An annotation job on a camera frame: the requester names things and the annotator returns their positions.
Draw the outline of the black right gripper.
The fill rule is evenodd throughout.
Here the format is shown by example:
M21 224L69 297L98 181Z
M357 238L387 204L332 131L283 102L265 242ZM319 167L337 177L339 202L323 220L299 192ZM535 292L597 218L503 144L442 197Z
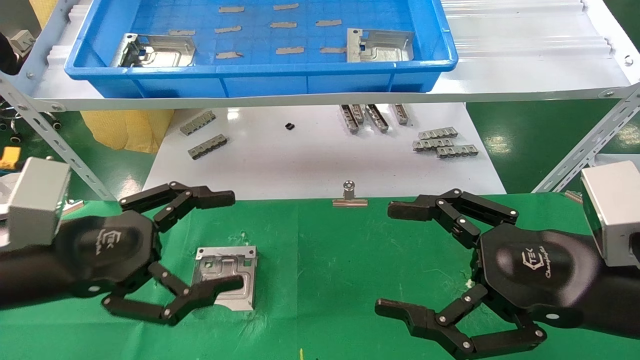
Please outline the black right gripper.
M477 249L478 282L436 312L422 305L380 298L375 314L403 321L412 337L434 341L455 360L524 353L546 341L536 322L585 328L592 319L590 287L601 256L589 235L515 227L519 212L461 189L391 201L391 219L437 222L466 249ZM495 228L481 236L475 219ZM516 329L469 337L457 324L485 303Z

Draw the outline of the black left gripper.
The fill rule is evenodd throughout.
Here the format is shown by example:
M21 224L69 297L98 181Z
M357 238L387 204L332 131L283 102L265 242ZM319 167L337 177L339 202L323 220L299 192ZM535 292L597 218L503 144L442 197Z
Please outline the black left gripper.
M211 191L207 186L185 186L172 181L119 200L125 212L113 216L85 216L62 223L55 236L55 257L70 276L71 297L110 293L102 306L111 315L166 326L176 326L193 310L214 305L217 297L242 289L241 275L230 275L187 285L160 260L159 232L165 233L194 209L231 207L231 190ZM159 208L153 221L142 215ZM173 295L161 306L130 300L151 278Z

